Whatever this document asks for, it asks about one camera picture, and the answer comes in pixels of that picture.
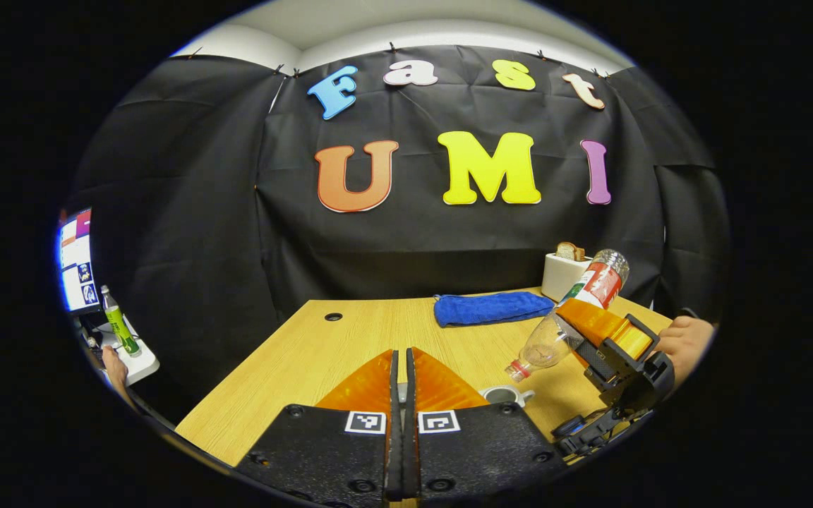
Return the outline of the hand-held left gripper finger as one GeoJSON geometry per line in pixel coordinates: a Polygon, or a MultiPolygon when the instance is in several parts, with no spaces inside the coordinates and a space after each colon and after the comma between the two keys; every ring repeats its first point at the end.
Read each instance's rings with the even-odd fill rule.
{"type": "Polygon", "coordinates": [[[236,470],[319,506],[386,507],[397,367],[396,351],[384,351],[316,405],[284,406],[236,470]]]}
{"type": "Polygon", "coordinates": [[[406,352],[404,497],[418,507],[510,507],[564,476],[565,460],[516,401],[422,411],[419,361],[406,352]]]}

